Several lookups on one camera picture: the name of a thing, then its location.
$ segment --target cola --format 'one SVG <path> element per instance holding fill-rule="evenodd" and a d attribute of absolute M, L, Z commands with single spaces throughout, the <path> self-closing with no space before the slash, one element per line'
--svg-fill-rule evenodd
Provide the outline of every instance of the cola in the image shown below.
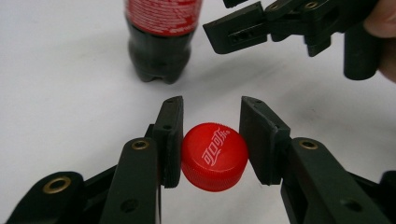
<path fill-rule="evenodd" d="M 142 81 L 174 83 L 191 55 L 202 0 L 128 0 L 129 53 Z"/>

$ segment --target hole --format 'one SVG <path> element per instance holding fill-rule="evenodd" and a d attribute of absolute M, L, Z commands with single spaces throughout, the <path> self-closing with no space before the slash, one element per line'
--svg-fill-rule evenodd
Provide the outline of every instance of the hole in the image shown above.
<path fill-rule="evenodd" d="M 311 9 L 311 8 L 316 7 L 317 5 L 318 5 L 317 2 L 310 2 L 310 3 L 305 5 L 305 8 Z"/>
<path fill-rule="evenodd" d="M 139 140 L 132 143 L 132 148 L 139 150 L 139 149 L 146 149 L 149 146 L 149 143 L 144 140 Z"/>
<path fill-rule="evenodd" d="M 341 205 L 345 206 L 347 209 L 354 212 L 361 212 L 361 210 L 363 210 L 361 205 L 353 199 L 342 199 L 340 203 Z"/>
<path fill-rule="evenodd" d="M 271 10 L 275 10 L 275 9 L 279 8 L 279 5 L 277 5 L 277 4 L 272 4 L 272 5 L 269 6 L 268 8 L 271 9 Z"/>
<path fill-rule="evenodd" d="M 64 181 L 63 179 L 59 179 L 59 180 L 51 183 L 49 185 L 49 188 L 50 189 L 57 189 L 57 188 L 60 188 L 61 186 L 63 186 L 65 183 L 66 183 L 66 181 Z"/>
<path fill-rule="evenodd" d="M 124 213 L 131 213 L 139 206 L 139 201 L 136 199 L 126 200 L 121 204 L 121 211 Z"/>
<path fill-rule="evenodd" d="M 318 149 L 318 145 L 314 142 L 308 141 L 308 140 L 302 140 L 299 142 L 300 147 L 303 147 L 305 149 Z"/>
<path fill-rule="evenodd" d="M 47 193 L 47 194 L 59 193 L 65 189 L 67 189 L 71 183 L 72 183 L 72 180 L 69 177 L 60 176 L 60 177 L 54 178 L 50 182 L 48 182 L 44 186 L 43 191 L 44 191 L 44 193 Z"/>

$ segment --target red label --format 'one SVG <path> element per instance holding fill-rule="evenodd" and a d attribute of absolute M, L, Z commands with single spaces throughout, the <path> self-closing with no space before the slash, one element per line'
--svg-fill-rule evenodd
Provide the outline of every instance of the red label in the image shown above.
<path fill-rule="evenodd" d="M 127 0 L 126 16 L 154 35 L 184 35 L 197 25 L 202 0 Z"/>

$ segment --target brass screw insert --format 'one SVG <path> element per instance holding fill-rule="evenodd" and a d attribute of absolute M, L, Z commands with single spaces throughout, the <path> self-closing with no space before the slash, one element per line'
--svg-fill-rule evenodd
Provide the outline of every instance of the brass screw insert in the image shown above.
<path fill-rule="evenodd" d="M 52 179 L 50 182 L 48 182 L 44 188 L 43 191 L 44 193 L 47 194 L 54 194 L 54 193 L 59 193 L 63 191 L 64 189 L 67 189 L 70 184 L 72 183 L 72 180 L 67 177 L 67 176 L 59 176 L 54 179 Z"/>

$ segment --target coca-cola bottle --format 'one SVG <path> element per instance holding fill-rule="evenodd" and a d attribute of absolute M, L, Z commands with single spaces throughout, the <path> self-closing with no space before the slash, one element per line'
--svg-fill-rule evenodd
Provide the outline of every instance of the coca-cola bottle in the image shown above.
<path fill-rule="evenodd" d="M 129 53 L 136 73 L 148 82 L 174 83 L 189 61 L 202 0 L 126 0 Z"/>

